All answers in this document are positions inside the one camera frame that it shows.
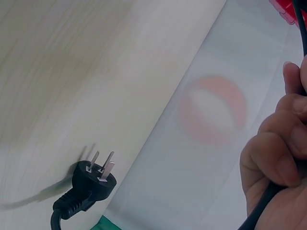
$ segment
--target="human hand holding cable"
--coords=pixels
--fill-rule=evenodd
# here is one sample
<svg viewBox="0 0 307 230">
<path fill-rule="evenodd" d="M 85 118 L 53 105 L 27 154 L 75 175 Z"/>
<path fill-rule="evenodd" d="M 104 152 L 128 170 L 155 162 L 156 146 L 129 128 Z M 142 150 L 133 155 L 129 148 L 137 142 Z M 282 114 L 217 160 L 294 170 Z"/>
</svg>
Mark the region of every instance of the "human hand holding cable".
<svg viewBox="0 0 307 230">
<path fill-rule="evenodd" d="M 307 97 L 299 95 L 307 86 L 307 59 L 301 68 L 286 63 L 283 74 L 287 95 L 263 121 L 240 159 L 248 215 L 269 183 L 287 187 L 265 207 L 257 230 L 307 229 Z"/>
</svg>

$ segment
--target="black power plug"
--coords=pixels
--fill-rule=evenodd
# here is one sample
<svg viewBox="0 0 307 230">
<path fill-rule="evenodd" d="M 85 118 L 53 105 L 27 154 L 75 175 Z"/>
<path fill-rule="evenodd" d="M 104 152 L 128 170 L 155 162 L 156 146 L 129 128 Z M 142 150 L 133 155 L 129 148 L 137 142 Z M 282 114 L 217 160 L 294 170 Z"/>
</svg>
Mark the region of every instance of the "black power plug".
<svg viewBox="0 0 307 230">
<path fill-rule="evenodd" d="M 107 199 L 114 187 L 116 179 L 111 174 L 114 162 L 111 152 L 103 166 L 95 164 L 99 152 L 89 161 L 78 162 L 72 176 L 72 189 L 53 204 L 51 229 L 61 230 L 61 219 L 69 219 L 80 211 L 87 211 L 96 201 Z"/>
</svg>

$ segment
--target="black cable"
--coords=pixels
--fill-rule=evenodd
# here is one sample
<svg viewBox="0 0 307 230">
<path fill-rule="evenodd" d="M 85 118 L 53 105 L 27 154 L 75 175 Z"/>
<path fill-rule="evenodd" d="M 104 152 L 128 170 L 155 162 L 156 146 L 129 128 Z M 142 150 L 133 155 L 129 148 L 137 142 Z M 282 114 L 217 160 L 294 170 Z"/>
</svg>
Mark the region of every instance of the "black cable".
<svg viewBox="0 0 307 230">
<path fill-rule="evenodd" d="M 303 43 L 303 50 L 304 50 L 304 56 L 307 55 L 307 29 L 304 21 L 304 17 L 302 14 L 302 9 L 307 9 L 307 3 L 299 2 L 299 0 L 292 0 L 292 5 L 296 14 L 298 26 L 301 32 L 302 36 L 302 43 Z M 262 197 L 260 198 L 258 204 L 252 211 L 252 213 L 249 215 L 249 217 L 245 220 L 245 222 L 241 225 L 241 227 L 238 230 L 253 230 L 256 227 L 256 224 L 263 213 L 265 207 L 268 205 L 268 203 L 273 199 L 273 197 L 285 189 L 283 186 L 279 186 L 274 184 L 273 182 L 269 183 L 269 186 L 264 191 Z"/>
<path fill-rule="evenodd" d="M 62 212 L 60 209 L 55 209 L 51 216 L 51 230 L 61 230 Z"/>
<path fill-rule="evenodd" d="M 241 225 L 238 230 L 253 230 L 256 227 L 259 217 L 261 216 L 262 212 L 264 211 L 267 204 L 273 199 L 273 197 L 285 189 L 283 186 L 279 186 L 270 182 L 269 186 L 265 190 L 264 194 L 260 198 L 260 201 L 249 215 L 249 217 L 245 220 L 245 222 Z"/>
<path fill-rule="evenodd" d="M 307 55 L 307 29 L 304 21 L 304 17 L 302 14 L 302 7 L 304 6 L 304 9 L 306 8 L 306 3 L 303 4 L 299 2 L 299 0 L 292 0 L 293 8 L 296 14 L 299 30 L 301 31 L 302 36 L 302 43 L 303 43 L 303 50 L 304 50 L 304 56 Z"/>
</svg>

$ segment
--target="plug prong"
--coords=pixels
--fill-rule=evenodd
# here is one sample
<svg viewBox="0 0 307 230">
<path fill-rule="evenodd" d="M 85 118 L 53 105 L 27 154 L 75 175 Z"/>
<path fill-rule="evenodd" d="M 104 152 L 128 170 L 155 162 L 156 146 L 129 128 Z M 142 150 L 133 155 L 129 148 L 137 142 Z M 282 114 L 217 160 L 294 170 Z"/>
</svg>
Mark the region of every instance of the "plug prong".
<svg viewBox="0 0 307 230">
<path fill-rule="evenodd" d="M 114 155 L 114 151 L 110 152 L 109 156 L 106 159 L 106 162 L 102 166 L 101 170 L 99 170 L 101 173 L 105 169 L 105 167 L 109 164 L 109 162 L 111 161 L 111 158 L 113 157 L 113 155 Z"/>
<path fill-rule="evenodd" d="M 107 177 L 110 175 L 110 173 L 111 173 L 111 171 L 112 171 L 114 165 L 115 165 L 115 163 L 112 162 L 112 161 L 110 161 L 108 164 L 106 164 L 106 165 L 105 165 L 105 168 L 104 168 L 104 170 L 103 170 L 103 172 L 102 172 L 101 177 L 100 177 L 100 178 L 97 177 L 97 179 L 98 179 L 99 181 L 101 181 L 101 182 L 107 182 L 106 179 L 107 179 Z"/>
<path fill-rule="evenodd" d="M 99 156 L 99 151 L 97 151 L 96 154 L 94 155 L 94 157 L 91 161 L 90 167 L 88 167 L 88 166 L 86 167 L 86 171 L 88 171 L 89 173 L 92 172 L 92 167 L 94 166 L 95 161 L 97 160 L 98 156 Z"/>
</svg>

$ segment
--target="light wood grain surface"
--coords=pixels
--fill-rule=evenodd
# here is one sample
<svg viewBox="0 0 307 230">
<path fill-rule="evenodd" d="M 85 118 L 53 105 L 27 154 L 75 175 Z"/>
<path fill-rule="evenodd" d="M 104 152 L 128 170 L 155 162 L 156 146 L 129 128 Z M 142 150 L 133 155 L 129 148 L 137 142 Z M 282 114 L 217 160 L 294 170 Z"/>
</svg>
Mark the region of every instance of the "light wood grain surface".
<svg viewBox="0 0 307 230">
<path fill-rule="evenodd" d="M 124 179 L 225 0 L 0 1 L 0 229 L 47 230 L 69 169 Z M 86 230 L 107 201 L 62 222 Z"/>
</svg>

